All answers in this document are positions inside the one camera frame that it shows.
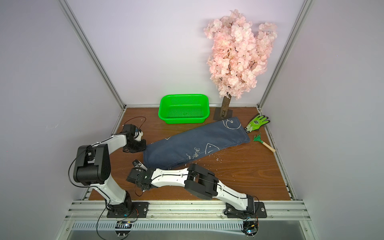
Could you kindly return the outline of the green plastic basket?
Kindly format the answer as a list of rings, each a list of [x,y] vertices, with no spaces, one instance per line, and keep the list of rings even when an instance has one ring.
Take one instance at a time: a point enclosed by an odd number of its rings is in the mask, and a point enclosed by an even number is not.
[[[166,95],[158,116],[166,124],[200,124],[210,116],[209,98],[203,94]]]

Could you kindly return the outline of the aluminium front rail frame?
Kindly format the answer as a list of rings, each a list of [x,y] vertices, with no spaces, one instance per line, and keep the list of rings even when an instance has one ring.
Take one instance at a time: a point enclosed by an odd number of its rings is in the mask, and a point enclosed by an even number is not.
[[[160,220],[227,220],[224,215],[227,206],[222,201],[179,200],[179,201],[133,201],[139,211],[139,219],[146,221]],[[65,220],[95,221],[108,220],[104,212],[104,201],[74,201]],[[310,220],[310,215],[302,201],[264,201],[255,202],[259,220],[303,221]]]

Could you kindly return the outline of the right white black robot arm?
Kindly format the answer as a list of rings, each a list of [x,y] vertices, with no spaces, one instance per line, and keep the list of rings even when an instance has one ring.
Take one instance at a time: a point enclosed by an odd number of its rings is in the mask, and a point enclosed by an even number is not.
[[[226,203],[224,214],[229,218],[256,218],[257,209],[251,195],[239,193],[222,183],[215,173],[191,164],[181,170],[144,169],[135,167],[127,177],[143,192],[161,187],[182,187],[190,194],[202,199],[218,199]]]

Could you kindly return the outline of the green work glove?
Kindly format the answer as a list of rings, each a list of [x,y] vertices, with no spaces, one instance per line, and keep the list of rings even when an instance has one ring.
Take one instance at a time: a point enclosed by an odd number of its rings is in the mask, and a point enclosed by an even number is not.
[[[245,127],[245,131],[250,133],[252,131],[258,131],[261,126],[264,126],[270,122],[269,118],[264,115],[257,115],[254,117],[248,125]]]

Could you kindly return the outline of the left controller board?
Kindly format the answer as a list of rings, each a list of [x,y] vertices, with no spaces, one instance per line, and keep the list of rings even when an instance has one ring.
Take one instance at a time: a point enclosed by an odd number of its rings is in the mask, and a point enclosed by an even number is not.
[[[128,221],[117,221],[115,224],[115,233],[118,238],[125,239],[131,232],[133,224]]]

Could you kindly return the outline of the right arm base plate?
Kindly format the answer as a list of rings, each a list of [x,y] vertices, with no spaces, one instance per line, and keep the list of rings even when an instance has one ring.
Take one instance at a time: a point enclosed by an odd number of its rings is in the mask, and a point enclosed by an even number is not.
[[[238,219],[266,219],[267,218],[267,210],[265,204],[263,202],[254,202],[254,206],[249,209],[240,211],[235,209],[232,205],[226,204],[226,209],[224,210],[224,215],[228,218],[238,218]]]

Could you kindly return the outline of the right controller board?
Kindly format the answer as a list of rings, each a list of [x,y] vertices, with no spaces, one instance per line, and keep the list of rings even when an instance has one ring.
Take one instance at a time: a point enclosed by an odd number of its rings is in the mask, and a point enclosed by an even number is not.
[[[259,231],[259,223],[257,221],[244,221],[242,232],[247,237],[255,237]]]

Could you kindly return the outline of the dark blue printed pillowcase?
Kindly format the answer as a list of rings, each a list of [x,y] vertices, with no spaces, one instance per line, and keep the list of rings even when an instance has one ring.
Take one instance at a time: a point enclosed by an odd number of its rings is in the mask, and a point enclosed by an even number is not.
[[[143,161],[147,168],[171,170],[249,142],[240,120],[233,117],[154,142],[146,147]]]

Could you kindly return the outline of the controller board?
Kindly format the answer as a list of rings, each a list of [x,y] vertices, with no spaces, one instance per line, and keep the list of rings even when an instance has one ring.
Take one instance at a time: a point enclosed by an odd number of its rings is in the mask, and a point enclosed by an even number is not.
[[[117,221],[115,224],[115,233],[118,238],[125,239],[131,232],[133,224],[128,221]]]
[[[244,221],[242,232],[247,237],[255,237],[259,231],[259,223],[257,221]]]

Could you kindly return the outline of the pink artificial blossom tree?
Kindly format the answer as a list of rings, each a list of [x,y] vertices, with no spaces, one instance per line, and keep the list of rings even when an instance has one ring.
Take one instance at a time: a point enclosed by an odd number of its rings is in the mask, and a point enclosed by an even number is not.
[[[204,29],[213,41],[207,64],[222,105],[215,109],[214,120],[232,117],[231,99],[240,99],[257,86],[257,77],[267,71],[268,59],[277,39],[277,25],[262,23],[256,33],[253,23],[238,10],[229,16],[210,21]]]

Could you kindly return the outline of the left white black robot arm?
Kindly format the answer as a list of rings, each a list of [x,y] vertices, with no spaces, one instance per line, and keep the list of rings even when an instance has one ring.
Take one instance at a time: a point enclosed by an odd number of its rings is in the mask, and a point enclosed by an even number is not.
[[[128,153],[146,149],[143,131],[132,124],[123,125],[123,130],[93,145],[78,148],[73,162],[72,179],[81,188],[96,190],[106,202],[107,210],[115,215],[127,215],[133,211],[130,194],[123,190],[112,177],[110,155],[122,148]]]

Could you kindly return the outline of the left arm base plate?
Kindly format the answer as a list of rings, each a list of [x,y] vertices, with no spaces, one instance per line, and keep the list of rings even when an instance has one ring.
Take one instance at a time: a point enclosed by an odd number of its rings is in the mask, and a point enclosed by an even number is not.
[[[146,218],[149,202],[132,202],[107,206],[107,218]]]

